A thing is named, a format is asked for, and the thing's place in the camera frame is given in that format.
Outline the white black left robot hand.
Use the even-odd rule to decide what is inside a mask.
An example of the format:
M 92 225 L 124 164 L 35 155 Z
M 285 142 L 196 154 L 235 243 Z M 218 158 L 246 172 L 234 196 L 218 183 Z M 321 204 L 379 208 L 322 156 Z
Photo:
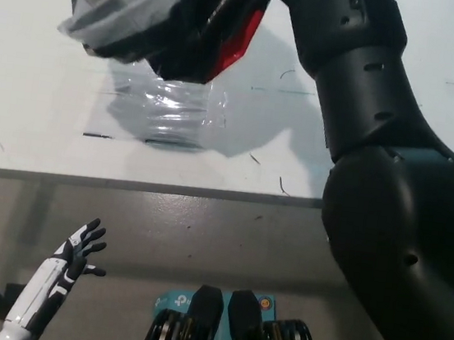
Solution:
M 105 276 L 104 269 L 87 263 L 90 254 L 107 247 L 99 242 L 106 234 L 100 223 L 100 219 L 94 219 L 80 227 L 40 264 L 8 311 L 4 324 L 22 328 L 32 340 L 38 340 L 81 276 Z

